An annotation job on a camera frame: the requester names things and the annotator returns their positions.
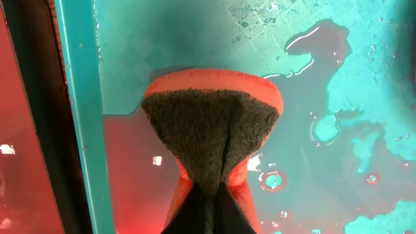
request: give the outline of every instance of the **teal frame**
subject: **teal frame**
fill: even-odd
[[[113,234],[93,5],[55,0],[92,229],[95,234]]]

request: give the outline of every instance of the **stain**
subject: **stain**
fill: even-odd
[[[265,23],[268,23],[268,22],[275,23],[276,22],[276,18],[268,18],[268,19],[265,19]]]

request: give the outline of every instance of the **wet glass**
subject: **wet glass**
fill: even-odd
[[[64,233],[0,12],[0,233]]]
[[[118,233],[160,233],[179,172],[140,108],[161,70],[272,81],[285,110],[250,160],[263,233],[416,231],[410,0],[96,0]]]

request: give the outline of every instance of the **sponge edge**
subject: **sponge edge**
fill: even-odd
[[[156,92],[176,90],[234,90],[248,93],[283,113],[283,100],[276,86],[270,81],[239,71],[198,68],[177,71],[157,78],[152,82],[144,97]]]
[[[142,108],[209,199],[232,169],[261,147],[279,117],[277,108],[233,90],[155,92]]]

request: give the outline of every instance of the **metal edge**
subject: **metal edge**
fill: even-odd
[[[65,233],[91,233],[49,7],[43,0],[1,3],[62,227]]]
[[[73,122],[95,234],[115,233],[92,1],[55,0]]]

